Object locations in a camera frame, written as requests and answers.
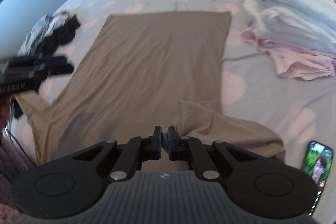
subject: hand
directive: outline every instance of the hand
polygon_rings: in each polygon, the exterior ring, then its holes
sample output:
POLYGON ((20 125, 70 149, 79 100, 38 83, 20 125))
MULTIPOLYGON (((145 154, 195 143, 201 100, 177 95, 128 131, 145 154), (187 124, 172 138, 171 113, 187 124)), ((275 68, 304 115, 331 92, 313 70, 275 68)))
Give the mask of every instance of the hand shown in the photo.
POLYGON ((9 119, 9 108, 11 107, 11 98, 7 97, 5 99, 5 105, 0 109, 0 130, 2 131, 7 124, 9 119))

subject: phone screen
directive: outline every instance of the phone screen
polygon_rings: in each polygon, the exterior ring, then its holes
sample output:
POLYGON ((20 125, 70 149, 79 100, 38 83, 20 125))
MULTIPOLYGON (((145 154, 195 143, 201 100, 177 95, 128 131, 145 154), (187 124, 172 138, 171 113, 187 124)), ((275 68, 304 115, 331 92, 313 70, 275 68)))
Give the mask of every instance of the phone screen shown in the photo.
POLYGON ((311 141, 308 144, 302 170, 315 181, 318 189, 317 197, 311 211, 309 212, 309 216, 312 216, 321 198, 329 175, 332 160, 333 150, 331 148, 316 141, 311 141))

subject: black cable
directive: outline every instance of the black cable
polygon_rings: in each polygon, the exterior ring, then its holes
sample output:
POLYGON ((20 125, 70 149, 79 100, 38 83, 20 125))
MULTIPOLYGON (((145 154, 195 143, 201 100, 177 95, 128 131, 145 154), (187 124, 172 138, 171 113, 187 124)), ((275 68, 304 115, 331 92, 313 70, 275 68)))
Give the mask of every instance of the black cable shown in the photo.
POLYGON ((12 140, 12 138, 13 138, 13 139, 16 141, 16 143, 18 144, 18 146, 20 147, 21 151, 25 154, 25 156, 26 156, 26 157, 28 158, 28 160, 31 162, 31 164, 32 164, 33 166, 36 166, 36 164, 30 159, 30 157, 28 157, 28 155, 27 155, 26 152, 23 150, 22 146, 20 145, 20 143, 18 142, 18 140, 14 137, 14 135, 11 133, 11 131, 8 130, 7 126, 5 127, 5 130, 6 130, 7 134, 9 135, 9 137, 10 137, 12 143, 14 143, 13 140, 12 140))

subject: gray ribbed panel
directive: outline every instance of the gray ribbed panel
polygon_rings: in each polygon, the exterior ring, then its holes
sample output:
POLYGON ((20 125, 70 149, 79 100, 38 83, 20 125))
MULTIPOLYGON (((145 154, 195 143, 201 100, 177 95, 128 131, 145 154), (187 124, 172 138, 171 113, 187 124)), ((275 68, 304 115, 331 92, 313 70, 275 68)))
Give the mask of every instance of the gray ribbed panel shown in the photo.
POLYGON ((268 220, 246 213, 215 182, 204 182, 193 171, 140 172, 127 182, 109 185, 103 197, 83 213, 57 220, 22 215, 15 224, 304 224, 308 215, 268 220))

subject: polka dot bed sheet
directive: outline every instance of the polka dot bed sheet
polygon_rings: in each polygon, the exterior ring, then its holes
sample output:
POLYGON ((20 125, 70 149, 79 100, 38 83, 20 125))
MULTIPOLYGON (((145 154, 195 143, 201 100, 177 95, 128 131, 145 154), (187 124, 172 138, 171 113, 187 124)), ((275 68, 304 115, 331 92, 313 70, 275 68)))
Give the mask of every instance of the polka dot bed sheet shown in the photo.
MULTIPOLYGON (((300 168, 309 140, 336 147, 336 78, 313 81, 278 78, 266 53, 240 42, 239 34, 251 21, 243 3, 244 0, 68 0, 58 11, 66 9, 76 13, 82 25, 73 42, 60 47, 57 53, 65 54, 77 66, 109 14, 229 10, 232 23, 222 60, 222 113, 273 129, 284 141, 287 163, 300 168)), ((47 79, 41 85, 40 96, 53 101, 69 79, 70 76, 47 79)), ((14 123, 13 132, 34 157, 32 130, 25 116, 14 123)), ((327 201, 336 200, 332 188, 335 184, 332 167, 327 189, 314 215, 320 223, 328 223, 333 217, 331 212, 336 202, 327 201)))

